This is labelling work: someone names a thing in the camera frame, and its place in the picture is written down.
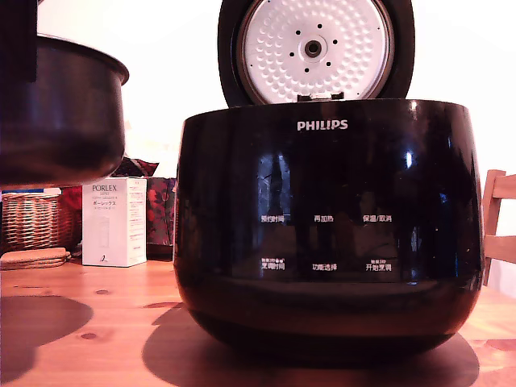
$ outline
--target wooden chair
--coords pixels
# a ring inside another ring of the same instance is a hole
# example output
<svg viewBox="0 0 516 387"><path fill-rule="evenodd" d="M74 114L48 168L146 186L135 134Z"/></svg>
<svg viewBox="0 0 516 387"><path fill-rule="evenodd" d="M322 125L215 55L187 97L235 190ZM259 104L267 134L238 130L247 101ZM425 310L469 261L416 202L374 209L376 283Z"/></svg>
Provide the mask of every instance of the wooden chair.
<svg viewBox="0 0 516 387"><path fill-rule="evenodd" d="M496 236L502 199L516 199L516 175L506 176L506 171L491 169L487 173L482 199L485 225L484 285L488 283L491 260L516 264L516 236Z"/></svg>

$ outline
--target white wall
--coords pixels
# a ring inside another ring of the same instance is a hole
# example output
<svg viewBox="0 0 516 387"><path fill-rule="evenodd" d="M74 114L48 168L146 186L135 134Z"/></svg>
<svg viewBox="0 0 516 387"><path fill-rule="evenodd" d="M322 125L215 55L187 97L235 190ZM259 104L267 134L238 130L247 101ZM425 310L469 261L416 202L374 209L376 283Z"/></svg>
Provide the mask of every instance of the white wall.
<svg viewBox="0 0 516 387"><path fill-rule="evenodd" d="M470 109L482 185L488 169L516 173L516 2L413 4L417 56L409 98L458 102ZM220 0L46 0L39 30L125 63L131 72L123 87L130 125L127 154L159 161L159 173L174 176L183 120L226 107L217 68L219 7ZM504 203L501 235L516 235L513 214L514 203ZM516 297L513 279L516 265L493 265L490 284Z"/></svg>

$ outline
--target pot rim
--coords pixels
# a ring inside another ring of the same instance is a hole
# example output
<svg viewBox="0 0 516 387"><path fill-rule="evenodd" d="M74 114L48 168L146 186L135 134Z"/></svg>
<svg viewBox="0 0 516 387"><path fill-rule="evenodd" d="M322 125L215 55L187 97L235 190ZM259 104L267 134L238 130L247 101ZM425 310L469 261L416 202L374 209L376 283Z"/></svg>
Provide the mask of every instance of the pot rim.
<svg viewBox="0 0 516 387"><path fill-rule="evenodd" d="M211 115L218 115L218 114L231 114L233 111L243 111L246 112L248 110L257 110L261 109L263 114L266 114L267 109L270 110L279 110L279 109L286 109L287 106L291 106L291 110L302 110L306 105L306 103L309 104L348 104L350 105L350 108L357 108L359 106L366 106L366 105L380 105L380 104L393 104L396 103L399 106L407 106L409 109L416 109L417 105L424 104L424 105L433 105L435 107L441 106L441 107L455 107L462 110L465 110L468 112L468 108L464 105L461 105L456 102L446 102L446 101L440 101L435 99L419 99L419 98L374 98L374 99L356 99L356 100L348 100L348 101L308 101L308 102L290 102L290 103L275 103L275 104L268 104L268 105L247 105L247 106L236 106L236 107L230 107L228 109L219 109L219 110L212 110L205 113L200 113L193 115L185 120L185 124L187 124L190 120L193 119L199 119L202 117L210 117Z"/></svg>
<svg viewBox="0 0 516 387"><path fill-rule="evenodd" d="M106 54L96 48L91 48L84 44L79 44L73 40L49 34L38 34L38 42L41 44L51 44L53 47L61 46L67 51L72 51L78 55L89 56L98 59L108 65L119 74L121 85L125 85L129 80L129 70L120 60Z"/></svg>

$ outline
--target white box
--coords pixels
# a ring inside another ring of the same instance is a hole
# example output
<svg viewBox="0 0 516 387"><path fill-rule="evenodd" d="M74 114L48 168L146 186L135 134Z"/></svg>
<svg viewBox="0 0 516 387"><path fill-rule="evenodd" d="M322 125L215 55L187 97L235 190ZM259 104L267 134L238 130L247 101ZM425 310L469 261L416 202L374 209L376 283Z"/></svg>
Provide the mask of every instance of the white box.
<svg viewBox="0 0 516 387"><path fill-rule="evenodd" d="M128 268L147 261L147 180L108 177L82 186L82 264Z"/></svg>

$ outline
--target philips logo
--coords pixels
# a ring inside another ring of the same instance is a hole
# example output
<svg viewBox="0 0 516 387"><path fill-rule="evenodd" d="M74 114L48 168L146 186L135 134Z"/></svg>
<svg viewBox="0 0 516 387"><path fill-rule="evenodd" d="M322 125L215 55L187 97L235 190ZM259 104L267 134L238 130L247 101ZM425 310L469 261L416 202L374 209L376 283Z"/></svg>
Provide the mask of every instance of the philips logo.
<svg viewBox="0 0 516 387"><path fill-rule="evenodd" d="M345 130L348 128L347 120L328 119L327 121L300 121L298 131L334 131L335 129Z"/></svg>

